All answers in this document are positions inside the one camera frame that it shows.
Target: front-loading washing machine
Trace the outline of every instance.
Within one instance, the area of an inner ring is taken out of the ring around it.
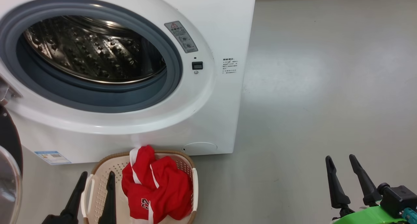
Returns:
[[[2,103],[51,164],[231,153],[255,0],[0,0]]]

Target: floor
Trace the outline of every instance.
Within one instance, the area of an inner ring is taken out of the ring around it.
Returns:
[[[257,0],[235,152],[195,156],[197,224],[329,223],[324,158],[352,209],[353,153],[376,185],[417,191],[417,0]],[[59,214],[82,171],[24,151],[18,224]]]

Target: perforated basket side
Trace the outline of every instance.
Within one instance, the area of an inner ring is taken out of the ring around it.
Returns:
[[[155,158],[169,156],[177,164],[178,169],[185,172],[194,184],[194,163],[191,158],[184,153],[176,151],[155,151]],[[130,224],[131,218],[129,214],[129,206],[127,197],[121,189],[122,170],[129,163],[129,152],[118,153],[110,155],[101,160],[97,166],[92,170],[92,185],[90,195],[90,211],[84,218],[86,224],[98,224],[98,219],[103,214],[104,203],[106,201],[106,185],[109,172],[113,171],[116,175],[116,216],[118,224]],[[192,195],[192,206],[194,206],[194,192]],[[194,221],[196,210],[192,211],[191,215],[181,221],[174,219],[165,221],[164,223],[182,223],[191,224]]]

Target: plastic basket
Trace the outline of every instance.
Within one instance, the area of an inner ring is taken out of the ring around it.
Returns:
[[[168,215],[160,224],[191,224],[194,221],[198,205],[198,176],[194,163],[189,156],[178,151],[155,151],[155,158],[169,156],[176,161],[178,169],[184,171],[192,180],[193,195],[191,197],[192,211],[182,220],[174,220]],[[117,224],[131,224],[128,199],[122,191],[122,169],[129,163],[129,152],[107,156],[101,160],[87,178],[85,190],[81,195],[81,212],[84,224],[98,224],[103,214],[107,195],[107,180],[110,171],[116,175],[116,219]]]

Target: basket handle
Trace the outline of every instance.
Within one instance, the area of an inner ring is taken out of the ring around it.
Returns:
[[[91,203],[93,201],[93,193],[90,191],[94,187],[94,183],[95,183],[93,176],[94,174],[90,174],[90,176],[88,176],[87,181],[85,182],[84,191],[81,193],[81,212],[82,212],[83,217],[87,217],[87,215],[89,215],[90,209],[91,209]],[[87,193],[87,191],[90,191],[90,198],[88,200],[88,206],[86,209],[85,208],[85,194]]]
[[[197,206],[198,206],[198,175],[197,175],[197,170],[195,168],[193,168],[193,193],[194,193],[193,211],[197,211]]]

